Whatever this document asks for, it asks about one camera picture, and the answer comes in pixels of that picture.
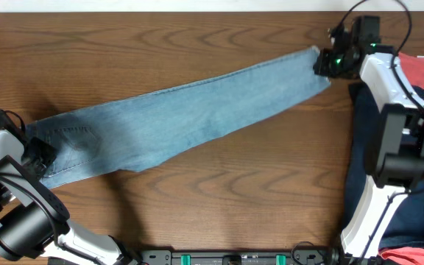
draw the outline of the wooden tabletop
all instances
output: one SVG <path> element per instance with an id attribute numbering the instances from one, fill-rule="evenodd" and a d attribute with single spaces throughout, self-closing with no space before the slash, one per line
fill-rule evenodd
<path id="1" fill-rule="evenodd" d="M 384 43 L 406 33 L 382 15 Z M 1 13 L 0 108 L 27 123 L 328 46 L 343 13 Z M 405 53 L 424 55 L 424 13 Z M 346 82 L 145 172 L 54 189 L 71 218 L 130 246 L 289 249 L 339 232 L 352 107 Z M 0 264 L 9 262 L 0 258 Z M 24 259 L 21 264 L 45 264 Z"/>

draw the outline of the green clip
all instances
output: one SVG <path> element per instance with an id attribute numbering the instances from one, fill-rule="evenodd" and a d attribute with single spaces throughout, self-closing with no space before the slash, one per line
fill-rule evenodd
<path id="1" fill-rule="evenodd" d="M 181 255 L 181 265 L 191 265 L 191 256 Z"/>
<path id="2" fill-rule="evenodd" d="M 286 256 L 276 255 L 276 265 L 286 265 Z"/>

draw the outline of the navy blue cloth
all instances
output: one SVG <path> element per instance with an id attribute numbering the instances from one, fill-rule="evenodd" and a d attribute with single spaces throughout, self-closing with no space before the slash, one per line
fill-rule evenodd
<path id="1" fill-rule="evenodd" d="M 414 89 L 424 99 L 424 90 L 417 87 Z M 354 104 L 353 147 L 344 193 L 343 227 L 353 217 L 364 190 L 364 147 L 376 128 L 379 117 L 377 105 L 366 85 L 351 85 L 350 95 Z M 379 248 L 385 247 L 424 248 L 424 194 L 409 196 L 402 202 L 379 244 Z"/>

